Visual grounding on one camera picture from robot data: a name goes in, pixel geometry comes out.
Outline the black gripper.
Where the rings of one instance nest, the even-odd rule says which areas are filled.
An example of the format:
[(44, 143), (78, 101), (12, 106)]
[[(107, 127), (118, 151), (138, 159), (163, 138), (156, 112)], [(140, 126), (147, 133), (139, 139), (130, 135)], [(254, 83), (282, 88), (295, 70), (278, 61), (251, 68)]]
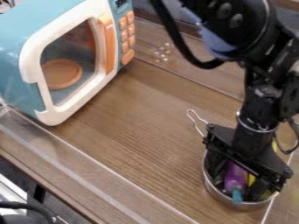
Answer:
[[(257, 176), (253, 186), (247, 187), (247, 201), (262, 201), (259, 198), (266, 190), (282, 191), (286, 181), (294, 172), (273, 150), (273, 141), (277, 140), (278, 125), (263, 127), (251, 120), (238, 116), (235, 129), (211, 123), (211, 134), (229, 146), (229, 154), (241, 165)], [(214, 185), (223, 183), (227, 156), (217, 150), (207, 149), (205, 171)]]

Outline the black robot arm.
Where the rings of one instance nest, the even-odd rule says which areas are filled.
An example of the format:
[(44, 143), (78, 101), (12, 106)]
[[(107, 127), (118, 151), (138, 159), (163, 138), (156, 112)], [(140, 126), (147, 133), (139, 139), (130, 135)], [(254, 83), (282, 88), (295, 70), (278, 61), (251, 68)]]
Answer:
[(234, 61), (246, 70), (238, 126), (207, 125), (205, 170), (235, 204), (279, 192), (294, 173), (277, 155), (277, 129), (299, 126), (299, 37), (277, 18), (271, 0), (178, 0), (195, 16), (214, 59), (195, 58), (163, 0), (150, 0), (183, 57), (203, 69)]

